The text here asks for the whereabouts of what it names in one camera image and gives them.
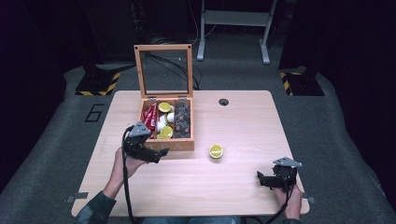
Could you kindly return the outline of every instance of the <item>person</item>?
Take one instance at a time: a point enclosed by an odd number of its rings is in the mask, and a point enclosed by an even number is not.
[[[108,222],[111,210],[116,204],[116,196],[123,186],[123,162],[122,149],[117,149],[110,178],[105,187],[95,197],[93,197],[76,215],[76,224],[105,224]],[[136,160],[128,157],[126,167],[128,178],[130,178],[137,169],[147,164],[146,161]],[[281,189],[274,189],[279,206],[286,201],[286,194]],[[285,210],[286,219],[284,224],[301,223],[300,211],[302,207],[302,193],[295,185],[290,196],[288,207]],[[240,217],[147,217],[143,219],[143,224],[238,224],[241,222]]]

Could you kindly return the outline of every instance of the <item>open lid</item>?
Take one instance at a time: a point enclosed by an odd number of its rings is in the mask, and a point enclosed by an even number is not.
[[[192,97],[190,44],[135,45],[142,99]]]

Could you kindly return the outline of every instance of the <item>black curtain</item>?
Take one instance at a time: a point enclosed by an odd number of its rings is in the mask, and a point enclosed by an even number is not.
[[[310,66],[313,55],[323,57],[313,65],[334,85],[346,129],[395,209],[394,8],[393,1],[299,0],[279,69]],[[337,29],[326,34],[334,21]],[[331,40],[323,41],[328,35]]]
[[[78,0],[2,1],[0,30],[3,191],[63,100],[64,73],[102,60]]]

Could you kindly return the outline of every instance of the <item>human arm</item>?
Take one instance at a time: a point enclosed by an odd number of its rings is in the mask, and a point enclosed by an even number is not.
[[[286,193],[282,191],[282,189],[274,189],[276,194],[277,203],[281,207],[286,201]],[[302,207],[302,198],[303,193],[298,188],[297,185],[293,186],[293,189],[289,192],[290,198],[288,200],[288,206],[285,209],[285,217],[283,220],[284,224],[292,224],[292,223],[301,223],[300,222],[300,213]]]
[[[127,157],[125,165],[128,170],[128,178],[146,161],[140,161]],[[116,196],[123,185],[122,149],[116,151],[113,169],[106,186],[94,198],[92,198],[76,216],[75,223],[107,223],[111,210],[116,204]]]

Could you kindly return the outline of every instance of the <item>white shelf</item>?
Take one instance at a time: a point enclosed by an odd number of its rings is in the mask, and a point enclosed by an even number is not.
[[[266,26],[269,13],[207,10],[205,24]]]
[[[268,49],[266,46],[269,29],[271,27],[277,0],[272,0],[271,10],[269,12],[244,12],[244,11],[217,11],[205,10],[205,0],[202,0],[201,10],[201,39],[198,48],[197,60],[202,61],[205,53],[205,25],[242,25],[242,26],[260,26],[266,27],[262,39],[260,39],[260,48],[262,50],[262,61],[264,64],[270,63]]]

